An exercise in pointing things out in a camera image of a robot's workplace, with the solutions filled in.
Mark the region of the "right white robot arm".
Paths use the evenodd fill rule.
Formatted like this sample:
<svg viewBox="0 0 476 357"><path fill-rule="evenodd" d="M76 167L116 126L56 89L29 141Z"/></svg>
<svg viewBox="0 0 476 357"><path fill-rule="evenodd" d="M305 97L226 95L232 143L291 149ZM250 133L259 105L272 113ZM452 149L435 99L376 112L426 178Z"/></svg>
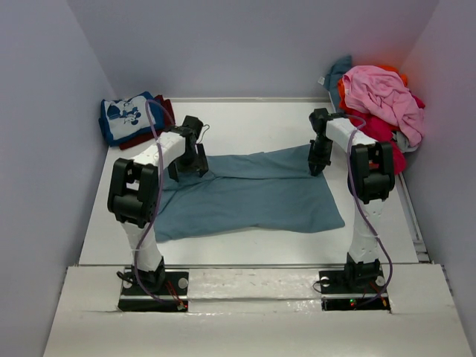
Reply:
<svg viewBox="0 0 476 357"><path fill-rule="evenodd" d="M316 134L310 142L308 165L312 176L330 165L332 148L338 146L347 155L347 186L353 196L355 216L353 238L342 270L320 273L318 284L325 295L363 294L383 278L377 234L385 201L395 186L393 147L377 141L362 130L365 122L352 120L325 108L314 109L309 121Z"/></svg>

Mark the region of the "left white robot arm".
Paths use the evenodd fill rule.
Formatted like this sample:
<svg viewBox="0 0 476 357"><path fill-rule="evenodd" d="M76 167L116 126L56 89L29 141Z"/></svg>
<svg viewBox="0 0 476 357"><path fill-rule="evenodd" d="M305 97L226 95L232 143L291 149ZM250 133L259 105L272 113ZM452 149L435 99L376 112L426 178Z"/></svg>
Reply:
<svg viewBox="0 0 476 357"><path fill-rule="evenodd" d="M112 167L107 208L126 232L132 250L132 273L120 278L156 295L164 287L164 257L149 235L166 178L179 174L202 177L208 171L205 149L199 143L204 124L186 116L181 126L168 126L146 150L134 158L119 158Z"/></svg>

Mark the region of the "grey-blue t shirt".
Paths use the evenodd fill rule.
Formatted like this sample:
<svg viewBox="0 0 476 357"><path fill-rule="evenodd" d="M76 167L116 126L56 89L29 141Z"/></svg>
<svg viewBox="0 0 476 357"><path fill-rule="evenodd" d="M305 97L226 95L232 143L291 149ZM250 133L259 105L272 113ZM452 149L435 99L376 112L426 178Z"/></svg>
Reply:
<svg viewBox="0 0 476 357"><path fill-rule="evenodd" d="M208 157L203 176L166 178L157 242L245 228L312 234L344 227L324 175L312 176L307 145Z"/></svg>

